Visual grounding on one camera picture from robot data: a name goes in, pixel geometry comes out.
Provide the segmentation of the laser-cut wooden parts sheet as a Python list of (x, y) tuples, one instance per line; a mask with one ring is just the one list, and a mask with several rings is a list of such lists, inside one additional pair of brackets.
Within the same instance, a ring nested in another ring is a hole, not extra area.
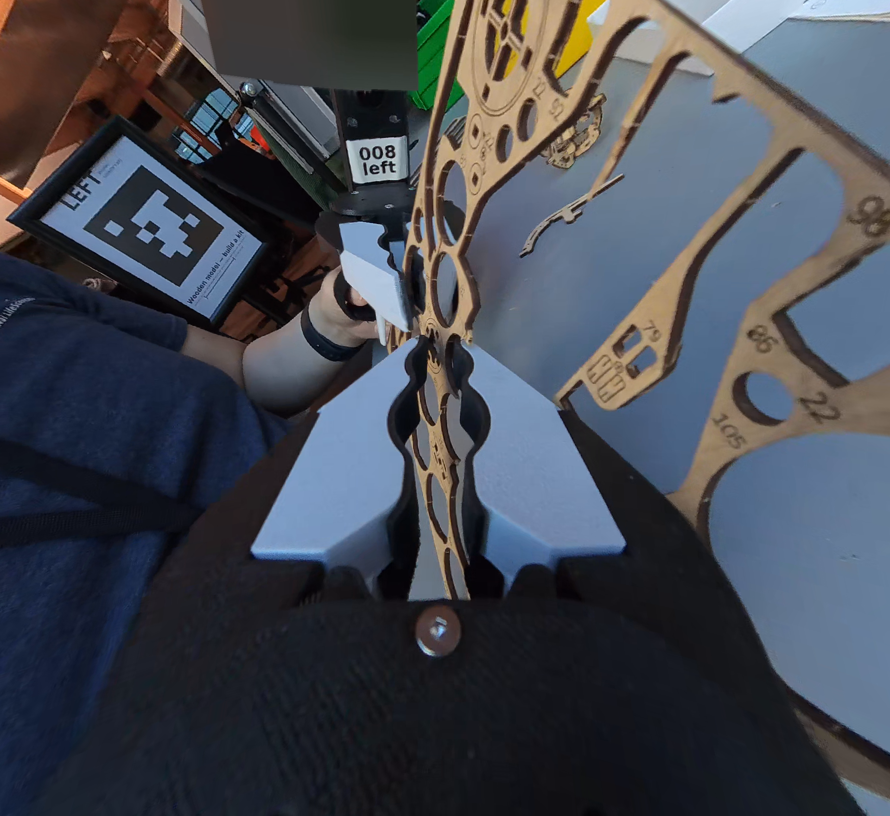
[(825, 246), (747, 308), (685, 479), (668, 500), (710, 546), (709, 513), (722, 476), (743, 456), (813, 434), (888, 435), (888, 367), (851, 382), (807, 345), (789, 311), (833, 284), (888, 240), (888, 163), (793, 91), (750, 64), (666, 0), (455, 0), (441, 78), (401, 262), (416, 330), (430, 340), (435, 408), (419, 398), (436, 480), (446, 498), (444, 525), (427, 492), (427, 515), (446, 591), (467, 581), (470, 544), (458, 522), (458, 458), (444, 418), (455, 380), (457, 344), (469, 346), (481, 301), (466, 257), (484, 207), (546, 143), (579, 119), (617, 51), (645, 23), (663, 49), (626, 112), (617, 142), (584, 202), (605, 190), (670, 76), (696, 57), (710, 67), (716, 103), (743, 98), (771, 127), (756, 166), (694, 234), (609, 338), (558, 391), (586, 388), (614, 411), (674, 370), (693, 290), (708, 254), (803, 155), (840, 180), (839, 220)]

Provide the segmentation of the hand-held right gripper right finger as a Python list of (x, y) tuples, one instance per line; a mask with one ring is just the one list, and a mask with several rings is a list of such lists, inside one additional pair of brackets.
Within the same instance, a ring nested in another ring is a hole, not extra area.
[(471, 597), (499, 597), (528, 565), (620, 555), (620, 532), (555, 404), (478, 346), (455, 348)]

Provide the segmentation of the person's left hand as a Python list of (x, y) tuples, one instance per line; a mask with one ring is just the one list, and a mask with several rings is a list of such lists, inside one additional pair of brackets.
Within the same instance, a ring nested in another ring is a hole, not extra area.
[(308, 306), (315, 330), (331, 343), (343, 347), (361, 347), (368, 340), (378, 339), (375, 317), (370, 321), (350, 318), (337, 302), (335, 284), (342, 276), (340, 267), (328, 272), (317, 294)]

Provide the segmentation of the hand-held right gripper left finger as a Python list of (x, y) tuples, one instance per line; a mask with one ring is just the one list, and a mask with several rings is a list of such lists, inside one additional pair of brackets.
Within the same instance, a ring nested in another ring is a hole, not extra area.
[(251, 554), (356, 569), (384, 599), (407, 599), (420, 521), (411, 439), (428, 341), (404, 343), (318, 410)]

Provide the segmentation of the silver light panel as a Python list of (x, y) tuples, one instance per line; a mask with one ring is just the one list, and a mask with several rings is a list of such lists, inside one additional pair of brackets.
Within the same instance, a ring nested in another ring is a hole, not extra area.
[(273, 155), (328, 209), (346, 190), (335, 114), (316, 89), (220, 73), (201, 0), (168, 0), (168, 25), (176, 38), (246, 112)]

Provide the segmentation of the person's left forearm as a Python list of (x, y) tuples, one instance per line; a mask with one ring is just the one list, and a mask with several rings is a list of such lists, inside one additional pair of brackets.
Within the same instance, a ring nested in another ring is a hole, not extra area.
[(321, 395), (348, 361), (320, 357), (306, 344), (300, 321), (250, 344), (188, 325), (181, 353), (223, 372), (260, 408), (291, 416)]

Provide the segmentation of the green plastic bin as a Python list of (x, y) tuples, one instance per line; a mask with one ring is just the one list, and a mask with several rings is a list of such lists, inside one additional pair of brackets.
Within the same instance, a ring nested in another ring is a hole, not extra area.
[(439, 75), (455, 0), (419, 0), (417, 13), (418, 86), (408, 97), (414, 106), (431, 111), (435, 104)]

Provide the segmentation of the black wristband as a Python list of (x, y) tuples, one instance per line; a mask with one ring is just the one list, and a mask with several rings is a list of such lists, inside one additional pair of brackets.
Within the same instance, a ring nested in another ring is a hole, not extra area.
[(359, 353), (365, 345), (364, 343), (361, 347), (349, 348), (339, 346), (336, 343), (331, 343), (327, 338), (315, 330), (312, 321), (310, 321), (309, 318), (308, 308), (301, 313), (300, 321), (302, 334), (306, 344), (328, 362), (336, 364), (344, 363)]

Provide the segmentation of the round wooden model assembly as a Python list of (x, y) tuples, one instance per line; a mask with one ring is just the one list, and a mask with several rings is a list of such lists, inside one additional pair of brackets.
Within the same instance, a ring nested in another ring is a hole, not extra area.
[(604, 93), (596, 94), (578, 120), (541, 152), (548, 165), (568, 170), (593, 147), (600, 136), (606, 100)]

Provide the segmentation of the small wooden hook part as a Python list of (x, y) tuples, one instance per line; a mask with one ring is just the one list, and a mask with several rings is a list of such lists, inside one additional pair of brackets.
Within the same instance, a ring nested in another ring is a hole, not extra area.
[(614, 187), (618, 182), (625, 178), (624, 174), (619, 174), (614, 176), (613, 178), (607, 180), (604, 184), (599, 187), (591, 187), (588, 191), (582, 194), (580, 197), (573, 199), (568, 204), (564, 205), (560, 210), (548, 215), (543, 221), (541, 221), (529, 234), (528, 237), (519, 253), (520, 258), (525, 258), (529, 254), (532, 254), (535, 250), (537, 243), (540, 240), (540, 237), (546, 232), (553, 224), (556, 222), (562, 221), (563, 223), (569, 225), (574, 223), (579, 216), (583, 213), (585, 207), (593, 201), (596, 197), (601, 195), (603, 192), (608, 189)]

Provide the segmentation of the black framed marker sign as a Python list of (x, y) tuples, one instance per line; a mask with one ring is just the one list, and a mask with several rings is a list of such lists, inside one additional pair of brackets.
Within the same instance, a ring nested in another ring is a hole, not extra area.
[(8, 219), (192, 325), (215, 331), (272, 236), (121, 116), (111, 117)]

